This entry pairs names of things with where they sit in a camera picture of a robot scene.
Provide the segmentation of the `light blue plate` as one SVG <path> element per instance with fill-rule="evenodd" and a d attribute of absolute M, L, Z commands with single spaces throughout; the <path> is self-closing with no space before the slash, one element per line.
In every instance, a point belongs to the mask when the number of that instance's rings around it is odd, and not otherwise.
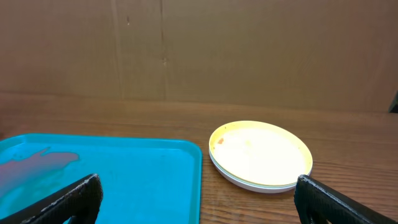
<path fill-rule="evenodd" d="M 214 164 L 214 166 L 216 167 L 216 169 L 218 170 L 218 172 L 224 177 L 226 178 L 228 181 L 230 181 L 231 183 L 233 183 L 234 185 L 237 185 L 238 187 L 241 187 L 243 189 L 246 190 L 250 190 L 253 192 L 259 192 L 259 193 L 264 193 L 264 194 L 278 194 L 278 193 L 282 193 L 282 192 L 287 192 L 290 191 L 292 189 L 295 188 L 296 186 L 296 182 L 294 182 L 293 184 L 289 184 L 289 185 L 281 185 L 281 186 L 276 186 L 276 187 L 272 187 L 272 186 L 267 186 L 267 185 L 259 185 L 259 184 L 251 184 L 243 179 L 240 179 L 238 177 L 233 176 L 232 174 L 230 174 L 229 172 L 227 172 L 226 170 L 224 170 L 214 159 L 214 157 L 210 154 L 209 155 L 212 163 Z"/>

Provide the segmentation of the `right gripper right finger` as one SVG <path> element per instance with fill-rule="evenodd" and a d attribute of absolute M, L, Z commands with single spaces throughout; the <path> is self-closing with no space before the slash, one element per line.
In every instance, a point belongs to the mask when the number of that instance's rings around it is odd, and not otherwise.
<path fill-rule="evenodd" d="M 397 224 L 308 175 L 298 177 L 294 203 L 302 224 Z"/>

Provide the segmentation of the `yellow-green plate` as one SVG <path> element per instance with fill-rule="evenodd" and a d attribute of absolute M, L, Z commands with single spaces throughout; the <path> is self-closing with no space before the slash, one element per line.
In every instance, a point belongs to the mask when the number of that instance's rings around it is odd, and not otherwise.
<path fill-rule="evenodd" d="M 233 121 L 218 127 L 209 138 L 209 151 L 222 171 L 258 188 L 295 185 L 313 167 L 312 154 L 301 139 L 260 121 Z"/>

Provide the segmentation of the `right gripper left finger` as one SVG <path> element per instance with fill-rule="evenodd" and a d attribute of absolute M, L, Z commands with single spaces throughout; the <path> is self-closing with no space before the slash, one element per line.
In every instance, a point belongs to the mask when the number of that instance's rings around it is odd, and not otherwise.
<path fill-rule="evenodd" d="M 90 174 L 1 219 L 1 224 L 94 224 L 102 199 L 99 175 Z"/>

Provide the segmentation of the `white plate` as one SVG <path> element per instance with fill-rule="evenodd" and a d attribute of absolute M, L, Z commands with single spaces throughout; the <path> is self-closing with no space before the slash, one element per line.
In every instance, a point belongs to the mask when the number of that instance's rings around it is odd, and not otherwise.
<path fill-rule="evenodd" d="M 277 194 L 295 188 L 298 177 L 312 172 L 310 151 L 266 152 L 244 155 L 238 152 L 209 152 L 218 172 L 246 190 Z"/>

